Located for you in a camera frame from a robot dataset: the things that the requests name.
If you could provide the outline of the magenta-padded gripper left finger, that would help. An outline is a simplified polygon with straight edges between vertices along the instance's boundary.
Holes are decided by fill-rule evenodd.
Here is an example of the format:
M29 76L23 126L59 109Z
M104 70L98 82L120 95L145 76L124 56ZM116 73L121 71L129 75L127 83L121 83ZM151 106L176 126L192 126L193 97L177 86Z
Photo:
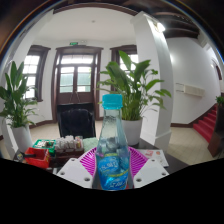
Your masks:
M95 152L96 149L93 148L79 158L70 158L57 175L83 188L99 188Z

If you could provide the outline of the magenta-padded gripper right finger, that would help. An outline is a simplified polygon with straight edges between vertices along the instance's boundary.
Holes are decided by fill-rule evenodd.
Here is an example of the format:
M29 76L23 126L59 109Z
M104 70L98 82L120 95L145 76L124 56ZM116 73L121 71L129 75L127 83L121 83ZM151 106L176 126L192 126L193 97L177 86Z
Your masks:
M129 188L140 188L168 175L169 166L164 152L156 149L130 147Z

